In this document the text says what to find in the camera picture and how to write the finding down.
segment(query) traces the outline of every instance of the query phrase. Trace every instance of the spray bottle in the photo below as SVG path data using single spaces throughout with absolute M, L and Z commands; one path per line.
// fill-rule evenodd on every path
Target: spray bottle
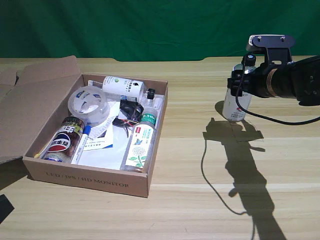
M 158 111 L 154 108 L 155 90 L 149 88 L 140 123 L 134 126 L 120 170 L 146 173 L 156 135 Z
M 248 74 L 256 69 L 255 67 L 256 56 L 249 54 L 249 55 L 245 55 L 242 58 L 241 63 L 235 65 L 232 71 L 242 70 L 244 62 L 245 62 L 244 74 Z M 250 93 L 243 92 L 242 96 L 238 97 L 238 100 L 240 105 L 247 110 L 249 107 L 251 98 L 252 98 L 252 95 Z M 245 119 L 245 116 L 246 116 L 246 113 L 238 107 L 236 103 L 236 97 L 231 95 L 231 90 L 229 88 L 227 89 L 225 94 L 222 115 L 230 122 L 242 121 L 243 119 Z

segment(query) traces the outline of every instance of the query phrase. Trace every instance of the marker pen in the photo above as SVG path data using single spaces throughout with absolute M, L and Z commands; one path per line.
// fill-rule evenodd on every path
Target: marker pen
M 90 134 L 90 131 L 91 131 L 91 126 L 90 125 L 87 125 L 87 126 L 84 127 L 82 137 L 80 138 L 79 144 L 75 149 L 74 155 L 73 155 L 72 160 L 71 160 L 71 164 L 78 164 L 79 159 L 81 157 L 81 154 L 82 154 L 82 152 L 83 152 L 83 150 L 85 148 L 85 145 L 86 145 L 86 142 L 87 142 L 87 139 L 88 139 L 88 135 Z

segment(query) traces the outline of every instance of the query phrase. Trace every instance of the blue marker cap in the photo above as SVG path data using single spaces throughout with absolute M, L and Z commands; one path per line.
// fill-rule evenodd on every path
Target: blue marker cap
M 90 131 L 91 131 L 91 126 L 87 125 L 87 126 L 84 127 L 83 134 L 89 135 Z

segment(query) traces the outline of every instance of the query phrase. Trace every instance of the green screen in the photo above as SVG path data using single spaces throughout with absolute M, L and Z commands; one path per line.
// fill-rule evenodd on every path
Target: green screen
M 0 57 L 189 61 L 243 56 L 252 34 L 320 52 L 320 0 L 1 0 Z

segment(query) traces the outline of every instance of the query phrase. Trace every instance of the black object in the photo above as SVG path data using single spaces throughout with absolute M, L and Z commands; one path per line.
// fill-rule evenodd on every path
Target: black object
M 146 98 L 147 99 L 154 99 L 155 98 L 155 93 L 156 93 L 156 90 L 154 90 L 153 88 L 149 88 L 146 91 Z
M 241 86 L 243 71 L 233 71 L 227 83 L 231 94 L 235 96 L 240 86 L 239 96 L 245 91 L 260 98 L 297 99 L 302 106 L 320 105 L 320 55 L 292 62 L 294 44 L 288 35 L 250 36 L 246 49 L 263 54 L 264 62 L 243 76 Z
M 11 204 L 8 198 L 4 194 L 0 195 L 0 224 L 14 209 L 14 206 Z
M 144 111 L 144 107 L 134 101 L 121 100 L 120 101 L 120 111 L 125 115 L 127 120 L 132 120 L 135 122 L 140 122 L 142 112 Z M 134 122 L 128 123 L 123 121 L 123 119 L 119 119 L 116 117 L 112 123 L 117 127 L 131 127 L 130 125 L 134 125 Z
M 256 56 L 253 54 L 246 54 L 243 56 L 241 64 L 252 67 L 256 64 Z

